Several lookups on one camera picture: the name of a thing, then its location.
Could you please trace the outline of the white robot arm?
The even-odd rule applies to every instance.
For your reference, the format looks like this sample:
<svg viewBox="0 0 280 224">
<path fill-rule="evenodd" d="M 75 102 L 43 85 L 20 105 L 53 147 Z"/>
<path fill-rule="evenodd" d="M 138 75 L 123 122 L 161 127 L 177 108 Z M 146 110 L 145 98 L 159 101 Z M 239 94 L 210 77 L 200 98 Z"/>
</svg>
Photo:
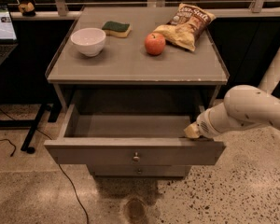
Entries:
<svg viewBox="0 0 280 224">
<path fill-rule="evenodd" d="M 279 81 L 280 47 L 257 88 L 239 85 L 229 89 L 220 104 L 206 109 L 184 130 L 185 136 L 213 138 L 260 125 L 280 131 L 280 99 L 272 96 Z"/>
</svg>

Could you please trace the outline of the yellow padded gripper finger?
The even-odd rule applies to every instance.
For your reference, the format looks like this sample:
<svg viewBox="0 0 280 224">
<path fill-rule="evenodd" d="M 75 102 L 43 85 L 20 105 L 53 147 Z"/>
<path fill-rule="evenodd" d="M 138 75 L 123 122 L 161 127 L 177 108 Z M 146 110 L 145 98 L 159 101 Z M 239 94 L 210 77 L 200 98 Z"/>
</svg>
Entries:
<svg viewBox="0 0 280 224">
<path fill-rule="evenodd" d="M 191 123 L 184 129 L 185 136 L 187 138 L 197 139 L 200 137 L 200 131 L 196 122 Z"/>
</svg>

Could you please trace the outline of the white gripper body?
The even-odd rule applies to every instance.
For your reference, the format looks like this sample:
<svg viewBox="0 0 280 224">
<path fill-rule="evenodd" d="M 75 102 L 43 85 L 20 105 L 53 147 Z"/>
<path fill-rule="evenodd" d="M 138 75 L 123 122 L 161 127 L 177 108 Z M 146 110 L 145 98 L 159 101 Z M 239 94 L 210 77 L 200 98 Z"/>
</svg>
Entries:
<svg viewBox="0 0 280 224">
<path fill-rule="evenodd" d="M 200 134 L 206 138 L 214 138 L 237 127 L 237 121 L 230 117 L 224 104 L 208 108 L 196 119 Z"/>
</svg>

